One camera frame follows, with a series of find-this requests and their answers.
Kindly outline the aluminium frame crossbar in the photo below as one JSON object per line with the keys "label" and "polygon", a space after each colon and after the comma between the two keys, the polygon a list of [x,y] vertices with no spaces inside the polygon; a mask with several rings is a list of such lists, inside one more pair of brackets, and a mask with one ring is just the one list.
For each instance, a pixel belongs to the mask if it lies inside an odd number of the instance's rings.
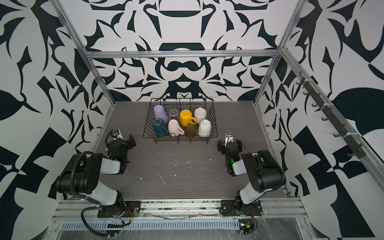
{"label": "aluminium frame crossbar", "polygon": [[185,50],[185,51],[85,51],[89,59],[102,58],[187,58],[187,57],[274,57],[277,50]]}

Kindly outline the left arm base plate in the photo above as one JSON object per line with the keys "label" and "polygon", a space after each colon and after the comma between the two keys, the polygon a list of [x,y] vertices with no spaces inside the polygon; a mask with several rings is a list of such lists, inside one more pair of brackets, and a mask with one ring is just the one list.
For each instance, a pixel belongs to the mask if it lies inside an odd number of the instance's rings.
{"label": "left arm base plate", "polygon": [[98,218],[113,218],[116,215],[122,218],[130,218],[141,211],[141,201],[124,201],[111,206],[101,206],[98,211]]}

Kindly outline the grey wall hook rail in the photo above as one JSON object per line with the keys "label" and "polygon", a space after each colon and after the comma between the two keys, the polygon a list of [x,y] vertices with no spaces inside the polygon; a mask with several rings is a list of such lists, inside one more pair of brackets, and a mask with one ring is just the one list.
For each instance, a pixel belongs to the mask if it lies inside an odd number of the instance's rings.
{"label": "grey wall hook rail", "polygon": [[304,95],[311,96],[315,101],[312,104],[314,108],[321,110],[325,118],[322,121],[329,121],[336,129],[337,134],[333,134],[335,138],[342,138],[351,149],[351,153],[347,153],[349,157],[357,157],[359,159],[365,157],[367,154],[363,150],[363,145],[358,142],[358,133],[353,131],[351,127],[347,126],[346,120],[343,120],[341,113],[336,106],[331,103],[329,98],[323,93],[313,79],[306,79],[300,72],[300,81],[297,85],[302,85],[306,89]]}

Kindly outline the dark green mug white inside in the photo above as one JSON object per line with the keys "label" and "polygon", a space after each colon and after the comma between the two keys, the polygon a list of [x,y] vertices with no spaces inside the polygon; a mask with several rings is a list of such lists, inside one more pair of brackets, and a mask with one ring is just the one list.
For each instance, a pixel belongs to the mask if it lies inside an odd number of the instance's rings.
{"label": "dark green mug white inside", "polygon": [[155,132],[155,136],[158,138],[170,136],[170,132],[162,119],[155,119],[153,121],[153,129]]}

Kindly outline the lavender plastic cup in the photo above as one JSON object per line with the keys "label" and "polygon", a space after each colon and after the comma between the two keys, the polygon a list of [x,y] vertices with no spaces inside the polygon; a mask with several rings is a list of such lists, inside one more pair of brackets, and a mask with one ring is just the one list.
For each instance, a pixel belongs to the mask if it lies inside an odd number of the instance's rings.
{"label": "lavender plastic cup", "polygon": [[154,113],[155,113],[155,118],[156,119],[161,119],[165,124],[168,123],[169,117],[167,115],[167,112],[162,105],[156,105],[154,107]]}

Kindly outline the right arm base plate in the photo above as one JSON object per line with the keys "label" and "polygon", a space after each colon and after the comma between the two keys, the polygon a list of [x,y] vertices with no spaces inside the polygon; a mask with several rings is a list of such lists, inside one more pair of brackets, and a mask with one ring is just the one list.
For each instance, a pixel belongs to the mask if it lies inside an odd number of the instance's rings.
{"label": "right arm base plate", "polygon": [[261,216],[263,209],[260,202],[243,205],[235,200],[221,200],[219,213],[224,217]]}

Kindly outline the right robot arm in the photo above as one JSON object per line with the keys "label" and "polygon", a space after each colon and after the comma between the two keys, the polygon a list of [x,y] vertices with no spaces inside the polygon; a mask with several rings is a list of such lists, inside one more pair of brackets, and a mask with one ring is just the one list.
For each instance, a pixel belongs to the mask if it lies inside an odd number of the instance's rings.
{"label": "right robot arm", "polygon": [[217,142],[218,151],[225,155],[226,170],[232,177],[247,175],[248,184],[235,198],[238,208],[251,205],[264,194],[275,191],[286,184],[283,169],[268,150],[240,155],[243,149],[239,140],[223,143]]}

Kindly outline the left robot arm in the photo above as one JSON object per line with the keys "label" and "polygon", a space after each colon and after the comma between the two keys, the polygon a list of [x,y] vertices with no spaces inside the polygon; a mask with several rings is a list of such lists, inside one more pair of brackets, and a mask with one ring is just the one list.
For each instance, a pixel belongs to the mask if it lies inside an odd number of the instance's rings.
{"label": "left robot arm", "polygon": [[113,130],[109,136],[113,139],[105,142],[106,156],[90,151],[72,156],[56,180],[57,192],[102,207],[124,207],[122,193],[103,184],[100,175],[122,175],[129,163],[128,151],[137,143],[132,135],[129,135],[128,140],[124,140],[118,130]]}

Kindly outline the olive green glass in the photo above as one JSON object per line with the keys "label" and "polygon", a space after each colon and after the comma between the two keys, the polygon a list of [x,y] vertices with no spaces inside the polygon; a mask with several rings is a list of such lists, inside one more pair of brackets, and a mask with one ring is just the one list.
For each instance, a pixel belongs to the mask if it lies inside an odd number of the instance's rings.
{"label": "olive green glass", "polygon": [[186,127],[185,135],[187,138],[194,138],[196,136],[196,128],[194,124],[188,124]]}

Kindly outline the white mug red inside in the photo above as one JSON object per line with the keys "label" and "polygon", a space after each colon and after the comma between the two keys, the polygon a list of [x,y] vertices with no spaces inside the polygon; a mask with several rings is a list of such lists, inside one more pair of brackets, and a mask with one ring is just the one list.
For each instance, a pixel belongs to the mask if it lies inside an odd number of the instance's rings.
{"label": "white mug red inside", "polygon": [[198,107],[194,111],[194,118],[196,119],[196,123],[200,124],[201,121],[207,118],[207,111],[202,107]]}

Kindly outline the cream white mug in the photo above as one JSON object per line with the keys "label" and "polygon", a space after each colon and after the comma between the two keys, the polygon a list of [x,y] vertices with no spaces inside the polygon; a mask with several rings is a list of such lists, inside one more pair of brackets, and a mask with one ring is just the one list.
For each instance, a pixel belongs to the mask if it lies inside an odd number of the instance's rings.
{"label": "cream white mug", "polygon": [[199,124],[198,135],[200,137],[209,137],[211,134],[212,124],[209,120],[204,119]]}

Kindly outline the clear glass tumbler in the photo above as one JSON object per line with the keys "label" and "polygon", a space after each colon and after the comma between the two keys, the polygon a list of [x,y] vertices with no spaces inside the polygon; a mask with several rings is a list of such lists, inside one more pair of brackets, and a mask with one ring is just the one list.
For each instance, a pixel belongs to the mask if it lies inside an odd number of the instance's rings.
{"label": "clear glass tumbler", "polygon": [[180,112],[178,109],[173,108],[169,110],[169,120],[180,121]]}

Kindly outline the yellow mug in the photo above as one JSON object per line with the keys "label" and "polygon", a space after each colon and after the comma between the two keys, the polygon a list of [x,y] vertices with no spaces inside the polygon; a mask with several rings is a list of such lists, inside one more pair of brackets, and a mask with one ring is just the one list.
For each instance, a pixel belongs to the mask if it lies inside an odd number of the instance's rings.
{"label": "yellow mug", "polygon": [[197,123],[196,118],[192,116],[192,112],[187,109],[180,112],[180,120],[183,127],[187,127],[189,124],[195,125]]}

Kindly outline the green circuit board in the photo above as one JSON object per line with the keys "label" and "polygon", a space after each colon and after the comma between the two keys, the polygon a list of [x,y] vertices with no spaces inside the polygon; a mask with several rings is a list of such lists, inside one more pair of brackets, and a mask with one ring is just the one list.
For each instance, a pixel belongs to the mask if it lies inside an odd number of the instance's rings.
{"label": "green circuit board", "polygon": [[256,221],[254,219],[251,220],[239,220],[239,231],[243,235],[251,234],[256,226]]}

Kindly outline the cream mug pink handle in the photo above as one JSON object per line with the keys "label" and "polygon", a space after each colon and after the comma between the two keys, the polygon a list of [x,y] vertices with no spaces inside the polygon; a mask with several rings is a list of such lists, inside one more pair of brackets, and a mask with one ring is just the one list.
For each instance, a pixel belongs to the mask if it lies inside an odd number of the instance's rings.
{"label": "cream mug pink handle", "polygon": [[181,128],[176,119],[169,120],[168,131],[170,132],[171,137],[178,137],[185,134],[185,131]]}

